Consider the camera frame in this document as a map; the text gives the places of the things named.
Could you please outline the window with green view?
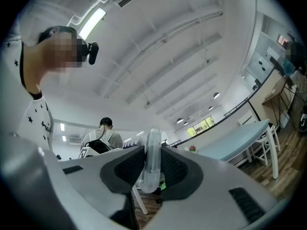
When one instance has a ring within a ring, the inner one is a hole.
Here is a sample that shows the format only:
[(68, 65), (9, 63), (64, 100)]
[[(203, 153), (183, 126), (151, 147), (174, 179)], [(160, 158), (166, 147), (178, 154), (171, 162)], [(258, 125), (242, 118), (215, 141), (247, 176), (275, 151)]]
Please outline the window with green view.
[(200, 134), (201, 132), (209, 129), (210, 127), (216, 124), (214, 118), (212, 116), (207, 117), (206, 119), (202, 120), (201, 122), (197, 123), (196, 125), (187, 129), (187, 133), (190, 138)]

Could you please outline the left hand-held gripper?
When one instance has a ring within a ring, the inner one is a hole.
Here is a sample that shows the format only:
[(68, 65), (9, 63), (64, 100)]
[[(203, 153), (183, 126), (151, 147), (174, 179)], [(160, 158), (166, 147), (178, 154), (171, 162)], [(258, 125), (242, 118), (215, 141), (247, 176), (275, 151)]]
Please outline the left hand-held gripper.
[(86, 147), (83, 147), (80, 151), (79, 158), (86, 158), (88, 156), (98, 156), (99, 152), (108, 152), (111, 151), (111, 148), (101, 140), (89, 141), (85, 144)]

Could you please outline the white table leg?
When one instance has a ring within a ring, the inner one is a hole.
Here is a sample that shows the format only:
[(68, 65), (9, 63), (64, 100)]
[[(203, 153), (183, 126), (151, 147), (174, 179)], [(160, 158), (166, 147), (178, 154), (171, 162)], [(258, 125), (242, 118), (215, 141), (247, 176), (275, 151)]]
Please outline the white table leg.
[(143, 203), (143, 201), (142, 201), (142, 199), (141, 199), (141, 196), (140, 196), (140, 194), (139, 194), (139, 192), (138, 192), (138, 189), (137, 189), (136, 185), (134, 185), (134, 186), (132, 187), (132, 191), (133, 191), (133, 193), (134, 193), (134, 195), (135, 195), (135, 197), (136, 197), (136, 200), (137, 200), (137, 202), (138, 202), (138, 204), (139, 204), (139, 206), (140, 206), (140, 208), (141, 208), (143, 214), (147, 215), (147, 214), (148, 214), (148, 211), (147, 211), (147, 209), (146, 209), (146, 207), (145, 207), (145, 205), (144, 205), (144, 203)]
[(267, 126), (266, 129), (266, 136), (270, 148), (270, 153), (271, 153), (271, 160), (272, 160), (272, 176), (273, 179), (276, 180), (279, 176), (279, 171), (278, 171), (278, 158), (277, 158), (277, 151), (276, 151), (276, 146), (274, 143), (274, 139), (272, 136), (272, 132), (269, 126)]

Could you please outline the black handrail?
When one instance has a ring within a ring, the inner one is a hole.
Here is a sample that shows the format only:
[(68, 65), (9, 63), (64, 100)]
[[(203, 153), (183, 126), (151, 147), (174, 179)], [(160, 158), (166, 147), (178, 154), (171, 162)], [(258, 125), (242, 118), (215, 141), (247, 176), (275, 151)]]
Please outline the black handrail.
[[(272, 70), (263, 85), (254, 91), (240, 106), (235, 108), (235, 105), (239, 103), (239, 98), (247, 94), (246, 87), (241, 81), (237, 80), (234, 86), (230, 87), (230, 90), (227, 91), (227, 95), (223, 99), (224, 102), (219, 107), (204, 114), (195, 122), (189, 123), (186, 127), (183, 127), (176, 133), (175, 141), (180, 140), (181, 142), (175, 145), (175, 147), (184, 149), (186, 146), (194, 145), (196, 148), (201, 148), (217, 140), (232, 129), (238, 127), (238, 119), (246, 114), (248, 110), (251, 110), (254, 116), (260, 121), (269, 119), (274, 125), (277, 124), (271, 104), (269, 102), (264, 103), (264, 101), (265, 97), (271, 92), (274, 85), (280, 79), (281, 76), (278, 71), (275, 69)], [(190, 138), (187, 129), (198, 124), (209, 116), (212, 116), (215, 125)]]

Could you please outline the long ceiling light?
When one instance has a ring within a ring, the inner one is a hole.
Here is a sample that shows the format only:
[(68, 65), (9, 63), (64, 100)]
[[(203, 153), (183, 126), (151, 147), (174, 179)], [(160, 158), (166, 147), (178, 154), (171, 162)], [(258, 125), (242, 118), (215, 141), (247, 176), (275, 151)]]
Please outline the long ceiling light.
[(85, 16), (79, 29), (79, 35), (86, 40), (95, 26), (105, 17), (106, 11), (100, 7), (93, 8)]

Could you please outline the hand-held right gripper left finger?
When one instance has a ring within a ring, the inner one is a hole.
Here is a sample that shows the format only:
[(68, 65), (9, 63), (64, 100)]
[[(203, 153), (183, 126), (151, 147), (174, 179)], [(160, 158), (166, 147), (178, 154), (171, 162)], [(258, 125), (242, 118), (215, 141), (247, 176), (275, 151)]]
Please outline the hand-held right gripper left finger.
[(44, 152), (53, 189), (73, 230), (139, 230), (131, 192), (144, 157), (143, 146), (64, 162)]

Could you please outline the white box under partition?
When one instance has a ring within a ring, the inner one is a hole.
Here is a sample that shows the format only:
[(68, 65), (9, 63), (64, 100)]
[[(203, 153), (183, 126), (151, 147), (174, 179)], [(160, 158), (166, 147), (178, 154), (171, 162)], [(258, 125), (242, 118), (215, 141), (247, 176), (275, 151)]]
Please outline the white box under partition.
[[(238, 123), (242, 125), (256, 123), (257, 120), (253, 115), (252, 111), (249, 110), (245, 115), (243, 115), (240, 119), (238, 119)], [(269, 127), (271, 129), (271, 133), (274, 139), (274, 144), (277, 151), (281, 151), (280, 142), (277, 136), (276, 129), (272, 123), (269, 123)], [(266, 133), (263, 133), (252, 146), (249, 147), (248, 151), (251, 153), (253, 159), (257, 159), (261, 161), (266, 166), (268, 165), (267, 152), (270, 151), (270, 146), (268, 142), (268, 138)]]

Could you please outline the wooden side table black legs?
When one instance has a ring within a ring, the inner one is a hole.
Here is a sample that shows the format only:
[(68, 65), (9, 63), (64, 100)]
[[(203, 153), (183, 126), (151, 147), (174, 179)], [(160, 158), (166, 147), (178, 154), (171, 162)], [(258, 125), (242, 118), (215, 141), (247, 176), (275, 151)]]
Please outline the wooden side table black legs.
[(303, 104), (305, 104), (306, 101), (288, 75), (278, 80), (273, 89), (275, 89), (274, 95), (268, 99), (264, 99), (262, 105), (272, 108), (277, 125), (280, 127), (282, 126), (282, 117), (284, 117), (291, 124), (293, 129), (297, 130), (294, 119), (291, 116), (292, 103), (296, 97), (300, 99)]

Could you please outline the white star-print shirt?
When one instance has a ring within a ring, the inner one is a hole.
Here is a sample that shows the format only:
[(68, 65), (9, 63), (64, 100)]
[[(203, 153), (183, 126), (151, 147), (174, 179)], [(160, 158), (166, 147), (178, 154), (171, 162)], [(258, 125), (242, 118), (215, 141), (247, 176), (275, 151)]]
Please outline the white star-print shirt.
[(30, 94), (22, 84), (23, 42), (9, 33), (0, 45), (0, 133), (15, 133), (43, 150), (52, 150), (54, 121), (40, 94)]

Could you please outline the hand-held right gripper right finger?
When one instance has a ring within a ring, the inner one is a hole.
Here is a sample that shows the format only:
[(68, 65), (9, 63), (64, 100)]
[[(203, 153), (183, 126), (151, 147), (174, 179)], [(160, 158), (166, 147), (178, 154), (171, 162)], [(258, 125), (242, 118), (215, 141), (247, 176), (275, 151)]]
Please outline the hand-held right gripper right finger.
[(266, 230), (287, 206), (227, 162), (169, 147), (161, 153), (166, 188), (144, 230)]

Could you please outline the teal bag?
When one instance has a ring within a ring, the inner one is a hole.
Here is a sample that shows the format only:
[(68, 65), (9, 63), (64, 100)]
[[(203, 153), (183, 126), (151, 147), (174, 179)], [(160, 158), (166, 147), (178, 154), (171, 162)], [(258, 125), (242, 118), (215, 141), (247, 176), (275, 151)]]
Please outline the teal bag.
[(295, 72), (295, 66), (286, 58), (282, 60), (282, 67), (285, 75), (291, 76)]

